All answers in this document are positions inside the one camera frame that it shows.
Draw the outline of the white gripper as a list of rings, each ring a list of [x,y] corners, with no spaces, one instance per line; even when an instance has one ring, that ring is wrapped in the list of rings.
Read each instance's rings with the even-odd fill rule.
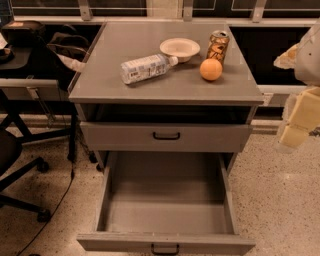
[[[307,85],[320,85],[320,21],[276,58],[273,65],[280,69],[294,69],[297,80]],[[292,153],[303,144],[320,124],[320,88],[307,87],[297,96],[290,96],[278,130],[276,149]]]

